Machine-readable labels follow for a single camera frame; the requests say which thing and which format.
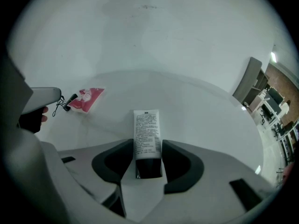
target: white lab coat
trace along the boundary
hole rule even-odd
[[[278,114],[279,118],[283,117],[290,110],[289,105],[285,102],[280,106],[281,112]]]

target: tube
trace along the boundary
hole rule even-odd
[[[134,153],[137,178],[162,177],[159,110],[134,111]]]

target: finger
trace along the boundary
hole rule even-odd
[[[45,116],[45,115],[42,115],[42,122],[46,122],[46,121],[47,121],[47,119],[48,119],[48,117],[47,117],[47,116]]]
[[[43,114],[46,113],[46,112],[48,112],[48,110],[49,110],[48,107],[44,107],[44,108],[43,108]]]

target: white wall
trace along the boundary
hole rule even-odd
[[[277,17],[273,51],[277,63],[270,63],[283,72],[299,89],[299,55],[297,48],[280,17]]]
[[[274,43],[264,0],[34,0],[8,50],[31,86],[114,70],[196,77],[229,93]]]

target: white tube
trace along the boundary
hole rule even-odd
[[[134,111],[135,159],[161,159],[159,110]]]

